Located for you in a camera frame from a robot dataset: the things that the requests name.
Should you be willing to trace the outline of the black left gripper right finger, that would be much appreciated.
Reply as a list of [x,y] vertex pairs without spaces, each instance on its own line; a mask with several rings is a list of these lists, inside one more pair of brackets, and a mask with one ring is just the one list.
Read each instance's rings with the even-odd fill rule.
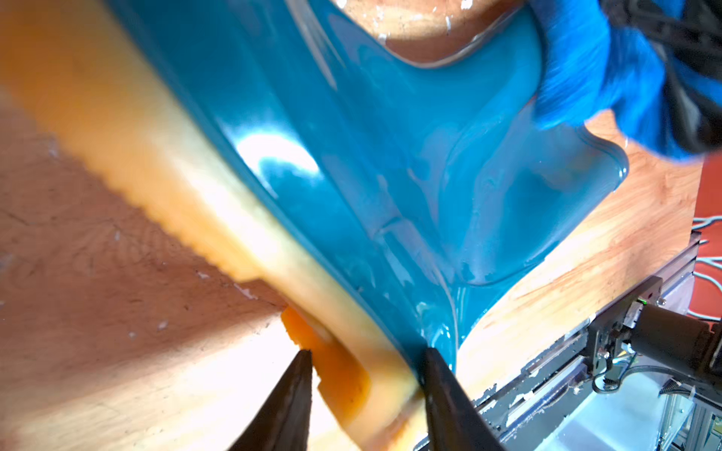
[[437,349],[424,351],[422,388],[430,450],[504,449]]

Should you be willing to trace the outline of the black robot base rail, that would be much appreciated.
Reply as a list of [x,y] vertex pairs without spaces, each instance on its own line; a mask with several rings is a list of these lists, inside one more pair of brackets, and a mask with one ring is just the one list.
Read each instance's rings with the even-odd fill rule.
[[617,392],[627,376],[667,374],[711,390],[718,341],[709,325],[669,308],[692,276],[701,233],[675,259],[560,338],[500,389],[474,401],[504,450],[530,450],[591,394]]

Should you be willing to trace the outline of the teal rubber boot orange sole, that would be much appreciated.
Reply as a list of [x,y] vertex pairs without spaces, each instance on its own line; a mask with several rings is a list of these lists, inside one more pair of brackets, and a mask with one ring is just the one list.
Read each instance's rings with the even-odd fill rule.
[[627,175],[585,128],[536,127],[542,65],[527,7],[415,65],[328,1],[1,5],[2,88],[167,233],[288,297],[364,450],[417,442],[423,351],[455,366]]

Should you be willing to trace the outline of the blue microfiber cloth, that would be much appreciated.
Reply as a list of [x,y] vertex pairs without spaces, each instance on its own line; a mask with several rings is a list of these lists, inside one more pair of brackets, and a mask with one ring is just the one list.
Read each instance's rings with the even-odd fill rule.
[[581,126],[610,110],[620,131],[676,161],[721,150],[721,57],[678,43],[684,34],[721,40],[718,1],[639,1],[670,40],[628,23],[627,1],[532,1],[545,39],[536,125]]

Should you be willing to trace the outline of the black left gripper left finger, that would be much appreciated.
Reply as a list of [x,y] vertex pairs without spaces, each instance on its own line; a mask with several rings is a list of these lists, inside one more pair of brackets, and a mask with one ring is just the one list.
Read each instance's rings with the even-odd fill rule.
[[311,404],[312,353],[301,350],[229,450],[307,450]]

